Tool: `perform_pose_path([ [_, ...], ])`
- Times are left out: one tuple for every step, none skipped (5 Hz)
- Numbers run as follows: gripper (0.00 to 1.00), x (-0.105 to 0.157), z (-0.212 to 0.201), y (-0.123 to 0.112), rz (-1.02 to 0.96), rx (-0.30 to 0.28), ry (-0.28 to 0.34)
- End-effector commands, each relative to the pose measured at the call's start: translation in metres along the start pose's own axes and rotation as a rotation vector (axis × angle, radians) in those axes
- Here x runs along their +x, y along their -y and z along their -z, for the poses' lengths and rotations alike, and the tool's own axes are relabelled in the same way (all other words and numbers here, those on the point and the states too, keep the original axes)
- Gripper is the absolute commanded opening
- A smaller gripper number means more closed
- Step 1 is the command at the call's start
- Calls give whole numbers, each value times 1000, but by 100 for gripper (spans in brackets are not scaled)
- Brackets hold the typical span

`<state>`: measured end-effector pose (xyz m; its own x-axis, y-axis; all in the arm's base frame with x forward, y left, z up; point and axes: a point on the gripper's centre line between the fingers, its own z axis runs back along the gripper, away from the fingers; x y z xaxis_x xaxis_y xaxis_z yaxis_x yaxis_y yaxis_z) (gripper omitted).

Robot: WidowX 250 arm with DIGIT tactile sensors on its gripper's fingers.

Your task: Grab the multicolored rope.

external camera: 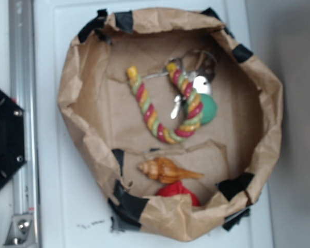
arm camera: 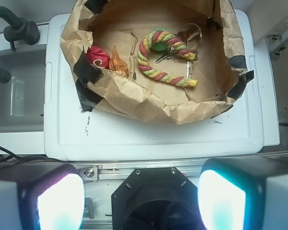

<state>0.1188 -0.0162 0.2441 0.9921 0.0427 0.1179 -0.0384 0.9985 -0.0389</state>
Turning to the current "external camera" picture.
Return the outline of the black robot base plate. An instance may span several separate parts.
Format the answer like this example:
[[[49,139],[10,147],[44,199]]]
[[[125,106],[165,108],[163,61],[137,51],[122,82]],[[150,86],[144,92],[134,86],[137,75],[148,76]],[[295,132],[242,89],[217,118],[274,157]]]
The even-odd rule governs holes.
[[[24,110],[0,90],[0,190],[25,163]]]

